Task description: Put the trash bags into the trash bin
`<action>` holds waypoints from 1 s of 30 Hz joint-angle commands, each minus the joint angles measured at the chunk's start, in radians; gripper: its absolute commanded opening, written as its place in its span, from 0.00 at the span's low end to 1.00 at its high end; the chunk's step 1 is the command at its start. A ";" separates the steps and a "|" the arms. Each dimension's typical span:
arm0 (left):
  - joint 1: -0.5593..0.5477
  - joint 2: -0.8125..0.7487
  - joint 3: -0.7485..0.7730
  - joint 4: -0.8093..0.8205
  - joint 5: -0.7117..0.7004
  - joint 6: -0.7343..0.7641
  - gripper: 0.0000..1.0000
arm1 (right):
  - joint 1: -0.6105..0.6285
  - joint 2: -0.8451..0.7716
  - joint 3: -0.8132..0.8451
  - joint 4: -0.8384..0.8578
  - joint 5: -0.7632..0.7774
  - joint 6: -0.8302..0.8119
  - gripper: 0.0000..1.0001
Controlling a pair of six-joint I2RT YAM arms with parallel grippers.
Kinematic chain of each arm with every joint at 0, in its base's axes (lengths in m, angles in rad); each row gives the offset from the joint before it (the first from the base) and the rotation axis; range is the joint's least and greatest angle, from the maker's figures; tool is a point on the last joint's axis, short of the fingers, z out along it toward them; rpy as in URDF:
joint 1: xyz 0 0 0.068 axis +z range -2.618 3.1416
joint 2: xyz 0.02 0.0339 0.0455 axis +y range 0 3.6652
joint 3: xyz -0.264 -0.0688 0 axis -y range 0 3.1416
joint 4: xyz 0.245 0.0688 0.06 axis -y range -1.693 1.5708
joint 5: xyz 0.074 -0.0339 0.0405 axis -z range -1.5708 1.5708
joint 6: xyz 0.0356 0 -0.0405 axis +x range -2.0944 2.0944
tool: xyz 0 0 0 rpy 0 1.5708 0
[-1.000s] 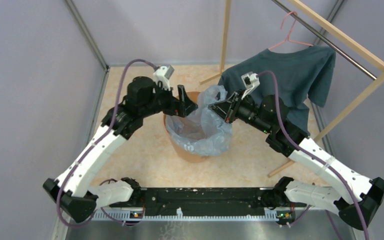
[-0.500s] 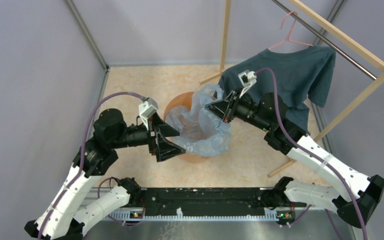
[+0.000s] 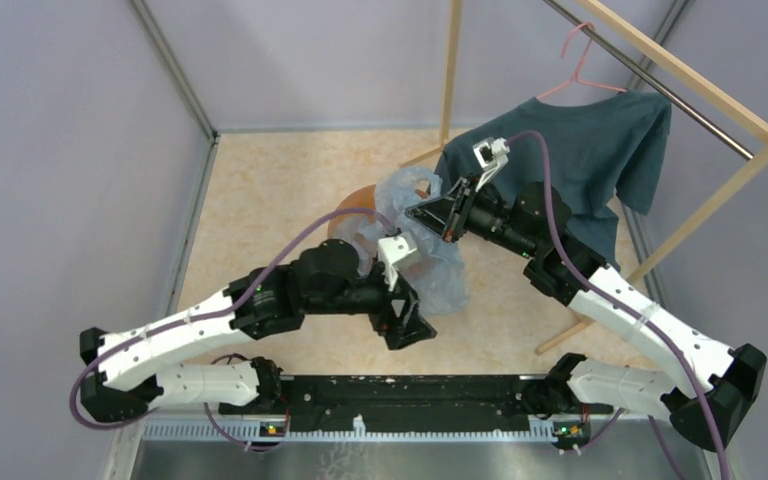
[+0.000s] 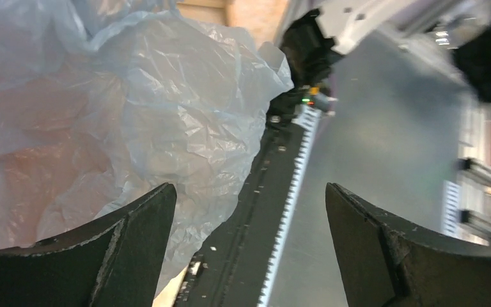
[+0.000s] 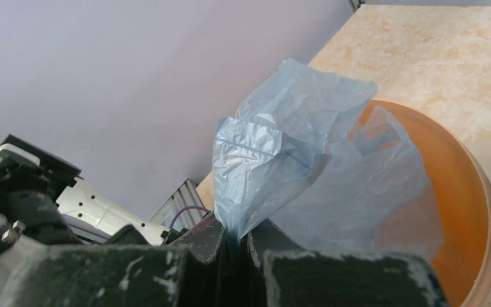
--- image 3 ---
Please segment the orange trash bin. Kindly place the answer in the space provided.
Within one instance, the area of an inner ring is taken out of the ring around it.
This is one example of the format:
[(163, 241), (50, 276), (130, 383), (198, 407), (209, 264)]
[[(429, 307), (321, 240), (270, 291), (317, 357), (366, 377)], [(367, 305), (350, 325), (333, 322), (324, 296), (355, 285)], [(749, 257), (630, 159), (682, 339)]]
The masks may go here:
[(337, 206), (336, 211), (340, 215), (334, 214), (327, 224), (327, 237), (336, 238), (338, 227), (346, 221), (360, 221), (361, 223), (375, 225), (377, 217), (374, 213), (375, 203), (375, 184), (363, 186), (347, 197), (345, 197)]

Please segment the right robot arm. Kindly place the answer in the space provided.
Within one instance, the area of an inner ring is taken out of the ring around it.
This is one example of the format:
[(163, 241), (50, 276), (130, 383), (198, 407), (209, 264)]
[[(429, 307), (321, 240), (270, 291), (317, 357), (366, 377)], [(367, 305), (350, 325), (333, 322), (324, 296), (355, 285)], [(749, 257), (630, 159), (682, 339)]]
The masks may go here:
[(507, 204), (477, 177), (463, 177), (405, 213), (445, 242), (471, 233), (527, 258), (523, 274), (534, 288), (612, 330), (657, 367), (566, 354), (561, 375), (546, 385), (554, 409), (612, 405), (665, 420), (714, 452), (729, 445), (757, 400), (766, 355), (750, 343), (732, 347), (706, 336), (636, 289), (566, 230), (571, 211), (554, 187), (531, 182)]

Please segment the blue plastic trash bag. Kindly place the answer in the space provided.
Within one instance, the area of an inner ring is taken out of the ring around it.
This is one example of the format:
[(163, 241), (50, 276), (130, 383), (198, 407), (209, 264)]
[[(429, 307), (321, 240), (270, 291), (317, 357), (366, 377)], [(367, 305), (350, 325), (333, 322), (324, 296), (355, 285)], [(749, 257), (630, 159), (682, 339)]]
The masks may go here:
[(417, 291), (424, 316), (448, 315), (469, 301), (465, 262), (457, 245), (442, 241), (406, 214), (406, 209), (441, 195), (442, 179), (432, 170), (415, 165), (399, 169), (374, 185), (356, 189), (338, 205), (370, 208), (395, 227), (413, 236), (419, 260), (400, 272)]

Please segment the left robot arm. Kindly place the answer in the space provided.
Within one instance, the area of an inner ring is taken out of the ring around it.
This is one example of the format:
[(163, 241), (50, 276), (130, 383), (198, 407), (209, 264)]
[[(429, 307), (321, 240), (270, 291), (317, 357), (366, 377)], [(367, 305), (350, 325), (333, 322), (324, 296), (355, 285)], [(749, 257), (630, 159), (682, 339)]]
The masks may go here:
[(170, 406), (222, 403), (268, 413), (282, 396), (281, 371), (254, 357), (231, 365), (198, 365), (191, 358), (221, 347), (296, 331), (308, 315), (369, 318), (390, 350), (437, 334), (420, 312), (416, 290), (397, 263), (413, 255), (403, 236), (360, 275), (357, 250), (331, 239), (284, 265), (252, 271), (186, 310), (141, 328), (83, 331), (86, 367), (74, 385), (71, 409), (90, 428), (112, 429)]

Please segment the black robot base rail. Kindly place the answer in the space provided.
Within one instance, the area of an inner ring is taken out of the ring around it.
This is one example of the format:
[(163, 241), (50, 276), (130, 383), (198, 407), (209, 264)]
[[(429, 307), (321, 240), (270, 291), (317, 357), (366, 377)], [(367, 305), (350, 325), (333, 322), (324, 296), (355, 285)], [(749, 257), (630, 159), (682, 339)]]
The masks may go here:
[(502, 437), (569, 450), (592, 437), (590, 416), (559, 382), (530, 375), (284, 376), (276, 397), (222, 403), (228, 418), (278, 419), (268, 437), (362, 435), (407, 440)]

